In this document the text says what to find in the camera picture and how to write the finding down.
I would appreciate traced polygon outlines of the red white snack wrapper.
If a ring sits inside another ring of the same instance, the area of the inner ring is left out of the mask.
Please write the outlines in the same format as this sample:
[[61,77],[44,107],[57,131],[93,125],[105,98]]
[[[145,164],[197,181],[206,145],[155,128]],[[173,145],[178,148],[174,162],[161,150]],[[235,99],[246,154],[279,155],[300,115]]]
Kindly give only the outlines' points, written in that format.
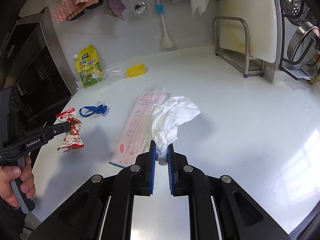
[[75,108],[68,109],[56,115],[56,119],[59,120],[59,122],[68,122],[71,125],[71,129],[66,133],[57,151],[64,150],[64,152],[72,152],[79,148],[84,148],[84,142],[80,138],[82,122],[77,118]]

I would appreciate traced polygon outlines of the clear plastic container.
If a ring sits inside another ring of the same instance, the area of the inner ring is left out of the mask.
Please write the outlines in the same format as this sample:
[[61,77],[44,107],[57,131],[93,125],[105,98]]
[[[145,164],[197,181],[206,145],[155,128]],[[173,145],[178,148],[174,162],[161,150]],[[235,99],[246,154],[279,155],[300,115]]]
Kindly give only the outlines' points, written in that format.
[[98,84],[100,89],[105,89],[125,77],[125,71],[123,71],[120,67],[114,66],[103,70],[103,75],[98,80]]

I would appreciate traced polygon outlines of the pink toothbrush package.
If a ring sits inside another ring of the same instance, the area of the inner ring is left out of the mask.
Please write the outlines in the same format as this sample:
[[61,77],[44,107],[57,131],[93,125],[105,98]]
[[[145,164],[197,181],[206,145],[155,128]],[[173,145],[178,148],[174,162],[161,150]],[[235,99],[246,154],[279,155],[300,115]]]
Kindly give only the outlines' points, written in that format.
[[111,165],[125,168],[135,163],[146,143],[145,130],[149,111],[154,105],[160,105],[165,100],[164,91],[164,87],[156,84],[143,90],[109,161]]

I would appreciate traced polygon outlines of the yellow plastic lid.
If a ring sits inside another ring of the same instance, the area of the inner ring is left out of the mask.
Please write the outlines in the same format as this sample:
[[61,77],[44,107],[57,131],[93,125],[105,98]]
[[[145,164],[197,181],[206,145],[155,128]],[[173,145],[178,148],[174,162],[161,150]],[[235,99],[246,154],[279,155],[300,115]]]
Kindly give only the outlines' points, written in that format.
[[145,65],[139,64],[136,66],[132,66],[126,71],[126,75],[128,78],[138,77],[145,74]]

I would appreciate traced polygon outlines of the white tissue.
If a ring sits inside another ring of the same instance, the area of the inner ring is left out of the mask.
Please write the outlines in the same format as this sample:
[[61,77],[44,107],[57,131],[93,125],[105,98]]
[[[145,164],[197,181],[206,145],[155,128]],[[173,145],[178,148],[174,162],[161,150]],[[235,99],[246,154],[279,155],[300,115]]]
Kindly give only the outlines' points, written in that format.
[[177,140],[178,127],[201,113],[189,98],[175,96],[160,105],[153,105],[148,113],[145,135],[156,144],[156,161],[168,163],[168,147]]

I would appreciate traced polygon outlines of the yellow green seasoning pouch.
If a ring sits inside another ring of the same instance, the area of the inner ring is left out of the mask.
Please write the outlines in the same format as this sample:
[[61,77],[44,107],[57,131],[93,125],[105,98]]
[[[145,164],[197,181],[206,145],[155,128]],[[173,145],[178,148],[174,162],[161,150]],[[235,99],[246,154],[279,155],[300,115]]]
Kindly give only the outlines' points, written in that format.
[[89,45],[74,55],[75,68],[84,88],[97,85],[104,79],[96,49]]

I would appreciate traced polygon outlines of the black built-in oven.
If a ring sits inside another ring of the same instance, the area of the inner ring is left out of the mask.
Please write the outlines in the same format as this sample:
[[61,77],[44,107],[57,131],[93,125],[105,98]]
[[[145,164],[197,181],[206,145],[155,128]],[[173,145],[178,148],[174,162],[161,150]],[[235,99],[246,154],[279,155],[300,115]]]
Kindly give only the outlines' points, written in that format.
[[15,136],[52,125],[78,88],[48,7],[17,20],[1,43],[1,88],[10,87],[18,104],[8,117]]

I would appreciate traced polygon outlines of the pink wavy dishcloth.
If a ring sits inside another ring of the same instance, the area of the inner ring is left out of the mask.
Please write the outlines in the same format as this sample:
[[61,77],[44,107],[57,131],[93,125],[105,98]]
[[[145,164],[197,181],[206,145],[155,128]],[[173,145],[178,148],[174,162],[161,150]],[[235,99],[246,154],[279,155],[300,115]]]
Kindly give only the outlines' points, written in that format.
[[65,0],[54,13],[56,23],[59,24],[64,20],[71,20],[77,14],[82,12],[86,7],[98,3],[99,0]]

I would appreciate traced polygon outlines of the purple grey hanging cloth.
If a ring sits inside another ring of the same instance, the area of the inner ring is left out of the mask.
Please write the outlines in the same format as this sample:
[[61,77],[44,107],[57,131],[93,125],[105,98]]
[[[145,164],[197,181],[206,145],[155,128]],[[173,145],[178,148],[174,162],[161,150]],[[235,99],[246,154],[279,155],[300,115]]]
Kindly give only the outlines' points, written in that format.
[[127,9],[121,0],[105,0],[104,15],[125,20],[123,12]]

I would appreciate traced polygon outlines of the blue white bottle brush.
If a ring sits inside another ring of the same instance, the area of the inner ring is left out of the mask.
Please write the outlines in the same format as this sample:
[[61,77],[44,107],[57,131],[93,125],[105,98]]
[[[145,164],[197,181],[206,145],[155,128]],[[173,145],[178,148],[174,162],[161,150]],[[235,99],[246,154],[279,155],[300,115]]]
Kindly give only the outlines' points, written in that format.
[[164,20],[164,7],[161,4],[160,0],[156,0],[155,10],[158,16],[161,18],[162,28],[163,28],[163,34],[161,38],[161,45],[165,49],[171,49],[174,46],[174,43],[172,41],[172,38],[170,37],[170,34],[167,32],[166,26],[165,26],[165,20]]

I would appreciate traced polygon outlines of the hanging steel ladle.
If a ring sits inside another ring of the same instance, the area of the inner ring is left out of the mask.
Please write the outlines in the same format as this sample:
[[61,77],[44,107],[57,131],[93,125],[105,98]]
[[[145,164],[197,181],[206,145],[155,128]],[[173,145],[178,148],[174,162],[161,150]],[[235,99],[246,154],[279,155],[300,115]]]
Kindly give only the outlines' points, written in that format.
[[148,5],[143,2],[142,0],[137,0],[137,3],[135,5],[135,12],[137,14],[144,14],[148,10]]

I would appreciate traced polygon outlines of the steel cutting board rack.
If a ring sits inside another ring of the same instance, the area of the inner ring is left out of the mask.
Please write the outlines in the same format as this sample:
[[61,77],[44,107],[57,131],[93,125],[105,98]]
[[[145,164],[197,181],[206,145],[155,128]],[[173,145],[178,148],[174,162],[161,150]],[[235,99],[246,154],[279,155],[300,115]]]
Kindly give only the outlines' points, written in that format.
[[[218,20],[236,21],[241,23],[245,35],[244,53],[220,47],[218,34],[219,24],[217,23]],[[228,64],[232,65],[243,75],[244,78],[248,78],[249,76],[264,76],[265,61],[250,55],[250,32],[249,27],[244,19],[240,17],[216,16],[213,18],[212,26],[216,56],[221,57]]]

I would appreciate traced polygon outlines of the black lid rack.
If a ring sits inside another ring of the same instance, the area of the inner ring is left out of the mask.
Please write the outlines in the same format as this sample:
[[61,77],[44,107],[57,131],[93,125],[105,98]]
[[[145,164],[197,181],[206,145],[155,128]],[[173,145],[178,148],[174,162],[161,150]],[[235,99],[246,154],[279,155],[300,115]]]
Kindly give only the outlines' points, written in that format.
[[293,69],[290,66],[281,66],[279,69],[285,72],[287,75],[289,75],[293,79],[295,79],[296,81],[302,81],[302,80],[310,81],[313,78],[308,72],[304,71],[301,68]]

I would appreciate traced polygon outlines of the round steel steamer plate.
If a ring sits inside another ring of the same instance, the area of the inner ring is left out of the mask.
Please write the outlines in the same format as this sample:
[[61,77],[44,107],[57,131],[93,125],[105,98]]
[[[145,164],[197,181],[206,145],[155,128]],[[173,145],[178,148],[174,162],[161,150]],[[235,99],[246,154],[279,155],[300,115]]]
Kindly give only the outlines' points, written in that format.
[[299,27],[305,22],[319,27],[318,20],[304,0],[282,0],[284,17],[293,25]]

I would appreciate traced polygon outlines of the white cutting board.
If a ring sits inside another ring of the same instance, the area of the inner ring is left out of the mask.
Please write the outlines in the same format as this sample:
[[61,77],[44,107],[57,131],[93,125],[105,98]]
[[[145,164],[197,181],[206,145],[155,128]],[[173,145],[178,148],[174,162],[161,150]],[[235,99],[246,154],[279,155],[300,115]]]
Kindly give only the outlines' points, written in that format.
[[278,28],[274,0],[219,0],[219,15],[242,18],[249,29],[249,54],[269,63],[276,61]]

